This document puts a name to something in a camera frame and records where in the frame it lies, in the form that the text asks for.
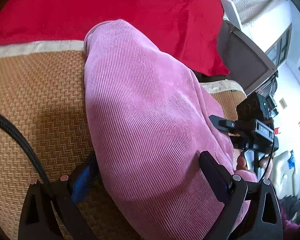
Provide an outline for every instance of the fabric trim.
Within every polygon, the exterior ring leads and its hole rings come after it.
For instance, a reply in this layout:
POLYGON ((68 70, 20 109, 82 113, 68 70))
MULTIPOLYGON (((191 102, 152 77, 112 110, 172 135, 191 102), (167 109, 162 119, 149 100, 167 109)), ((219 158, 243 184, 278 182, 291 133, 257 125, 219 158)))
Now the fabric trim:
POLYGON ((55 52, 64 50, 82 50, 83 41, 33 41, 22 44, 10 44, 0 46, 1 57, 13 57, 18 55, 28 55, 36 52, 55 52))
POLYGON ((209 83, 200 83, 200 85, 209 93, 209 94, 215 94, 224 92, 227 90, 238 90, 242 93, 246 94, 242 88, 242 86, 239 85, 236 81, 233 80, 220 80, 215 82, 209 82, 209 83))

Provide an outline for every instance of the human hand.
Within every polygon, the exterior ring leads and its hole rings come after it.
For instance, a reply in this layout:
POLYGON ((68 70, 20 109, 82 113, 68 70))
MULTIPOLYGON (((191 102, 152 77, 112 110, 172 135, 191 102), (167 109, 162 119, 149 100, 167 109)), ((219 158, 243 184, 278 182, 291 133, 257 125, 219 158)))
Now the human hand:
MULTIPOLYGON (((269 161, 269 156, 268 156, 268 157, 265 157, 265 158, 262 158, 262 159, 260 160, 260 162, 259 162, 260 168, 265 169, 265 168, 267 167, 268 161, 269 161)), ((242 155, 240 155, 240 156, 238 157, 237 163, 238 163, 238 165, 237 165, 237 171, 238 171, 238 170, 245 170, 245 171, 249 171, 249 172, 254 173, 253 171, 248 170, 248 168, 247 168, 247 166, 246 166, 246 164, 247 164, 247 163, 246 163, 246 159, 245 159, 242 155)), ((266 174, 265 174, 265 176, 264 176, 265 179, 268 179, 268 178, 269 178, 270 173, 271 173, 271 170, 272 170, 272 165, 273 165, 273 163, 272 163, 272 160, 271 160, 271 161, 270 161, 270 164, 269 164, 269 167, 268 167, 268 170, 266 171, 266 174)))

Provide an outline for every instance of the red cloth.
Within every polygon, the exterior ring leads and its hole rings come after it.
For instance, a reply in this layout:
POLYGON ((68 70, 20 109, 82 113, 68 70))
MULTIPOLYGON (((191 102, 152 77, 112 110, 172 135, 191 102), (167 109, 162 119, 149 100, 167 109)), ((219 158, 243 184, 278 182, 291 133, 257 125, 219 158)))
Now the red cloth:
POLYGON ((205 75, 225 75, 217 51, 220 0, 9 0, 0 12, 0 45, 83 40, 96 24, 122 18, 157 47, 205 75))

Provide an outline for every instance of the ribbed fabric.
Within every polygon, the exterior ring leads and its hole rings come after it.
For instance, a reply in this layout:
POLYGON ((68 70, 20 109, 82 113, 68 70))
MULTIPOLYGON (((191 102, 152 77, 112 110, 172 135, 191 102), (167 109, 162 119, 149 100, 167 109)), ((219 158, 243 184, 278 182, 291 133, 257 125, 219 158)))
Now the ribbed fabric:
POLYGON ((124 20, 95 26, 84 46, 87 119, 106 190, 144 239, 202 239, 223 204, 199 153, 208 150, 234 174, 232 144, 208 118, 223 116, 220 105, 190 69, 124 20))

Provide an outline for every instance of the window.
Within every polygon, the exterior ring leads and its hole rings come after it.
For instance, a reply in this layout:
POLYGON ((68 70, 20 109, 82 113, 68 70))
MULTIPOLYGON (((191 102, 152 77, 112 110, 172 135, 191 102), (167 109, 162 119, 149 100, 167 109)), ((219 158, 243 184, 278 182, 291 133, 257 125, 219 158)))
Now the window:
POLYGON ((286 29, 282 36, 266 52, 266 55, 276 66, 280 66, 287 58, 291 38, 291 27, 292 25, 286 29))

